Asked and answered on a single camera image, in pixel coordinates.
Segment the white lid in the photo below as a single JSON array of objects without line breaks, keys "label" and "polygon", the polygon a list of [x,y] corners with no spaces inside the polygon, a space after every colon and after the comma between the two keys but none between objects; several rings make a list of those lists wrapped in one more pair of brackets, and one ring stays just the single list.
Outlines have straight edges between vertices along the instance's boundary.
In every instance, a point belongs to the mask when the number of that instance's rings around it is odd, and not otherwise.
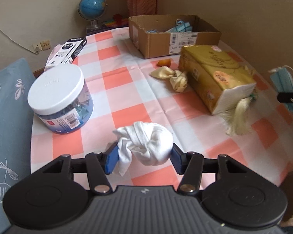
[{"label": "white lid", "polygon": [[78,97],[84,81],[84,75],[77,65],[57,65],[32,84],[27,96],[28,104],[36,114],[54,114]]}]

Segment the barcode label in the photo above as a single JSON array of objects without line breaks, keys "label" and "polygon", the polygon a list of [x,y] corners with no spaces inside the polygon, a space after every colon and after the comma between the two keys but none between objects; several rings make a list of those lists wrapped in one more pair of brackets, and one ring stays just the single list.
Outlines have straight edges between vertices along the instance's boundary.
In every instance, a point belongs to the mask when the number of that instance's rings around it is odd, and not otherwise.
[{"label": "barcode label", "polygon": [[51,131],[58,133],[69,133],[80,124],[83,124],[83,121],[75,108],[56,119],[47,120],[42,117],[40,117],[40,119],[49,127]]},{"label": "barcode label", "polygon": [[75,127],[77,127],[80,124],[80,121],[77,119],[77,117],[75,116],[74,113],[66,116],[65,119],[69,123],[69,127],[71,129],[74,129]]},{"label": "barcode label", "polygon": [[172,45],[176,44],[176,34],[172,35]]},{"label": "barcode label", "polygon": [[194,45],[194,41],[184,41],[184,42],[179,42],[179,46],[184,46],[184,45]]},{"label": "barcode label", "polygon": [[197,40],[196,32],[178,32],[170,34],[169,53],[178,54],[184,45],[194,45]]}]

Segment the tissue pack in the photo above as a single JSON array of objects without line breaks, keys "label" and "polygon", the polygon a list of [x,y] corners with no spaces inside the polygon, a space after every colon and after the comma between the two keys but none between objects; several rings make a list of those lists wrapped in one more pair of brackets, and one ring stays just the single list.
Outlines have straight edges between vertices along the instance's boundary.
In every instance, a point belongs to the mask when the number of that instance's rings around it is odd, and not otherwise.
[{"label": "tissue pack", "polygon": [[234,108],[256,85],[252,76],[218,46],[191,45],[181,49],[179,70],[212,114]]}]

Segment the blue gripper pad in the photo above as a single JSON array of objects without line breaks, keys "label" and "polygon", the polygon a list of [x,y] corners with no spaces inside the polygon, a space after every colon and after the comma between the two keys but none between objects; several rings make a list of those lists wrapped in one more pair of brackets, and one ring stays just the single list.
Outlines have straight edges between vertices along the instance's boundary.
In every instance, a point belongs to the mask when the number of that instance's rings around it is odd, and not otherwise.
[{"label": "blue gripper pad", "polygon": [[186,153],[184,153],[176,144],[173,144],[172,146],[170,161],[175,168],[176,173],[183,175],[188,166],[187,156]]},{"label": "blue gripper pad", "polygon": [[107,155],[104,165],[104,172],[105,174],[111,174],[119,160],[117,144],[113,144],[105,154]]}]

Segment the white cloth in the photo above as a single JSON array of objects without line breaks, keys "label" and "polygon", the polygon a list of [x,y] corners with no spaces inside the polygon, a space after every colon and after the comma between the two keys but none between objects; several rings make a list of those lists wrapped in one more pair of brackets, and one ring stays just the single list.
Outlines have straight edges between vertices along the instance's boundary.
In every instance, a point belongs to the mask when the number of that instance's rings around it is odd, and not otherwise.
[{"label": "white cloth", "polygon": [[114,173],[125,174],[132,154],[143,165],[161,165],[170,157],[173,136],[166,127],[156,123],[137,121],[128,127],[113,131],[118,141],[118,168]]}]

